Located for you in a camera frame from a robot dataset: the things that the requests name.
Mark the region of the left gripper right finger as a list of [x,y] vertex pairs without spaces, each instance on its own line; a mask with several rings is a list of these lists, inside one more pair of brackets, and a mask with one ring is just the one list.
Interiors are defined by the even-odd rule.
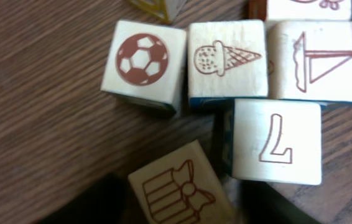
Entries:
[[240,192],[247,223],[320,224],[265,182],[244,180]]

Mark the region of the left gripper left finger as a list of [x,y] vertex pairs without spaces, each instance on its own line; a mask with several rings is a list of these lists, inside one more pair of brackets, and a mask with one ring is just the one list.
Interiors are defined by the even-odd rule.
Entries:
[[107,174],[37,224],[131,223],[127,210],[129,184],[125,178]]

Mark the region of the yellow sided gift block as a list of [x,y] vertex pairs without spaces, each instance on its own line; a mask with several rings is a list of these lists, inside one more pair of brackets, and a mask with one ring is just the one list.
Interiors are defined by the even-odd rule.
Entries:
[[226,224],[235,218],[197,140],[129,174],[128,180],[149,223]]

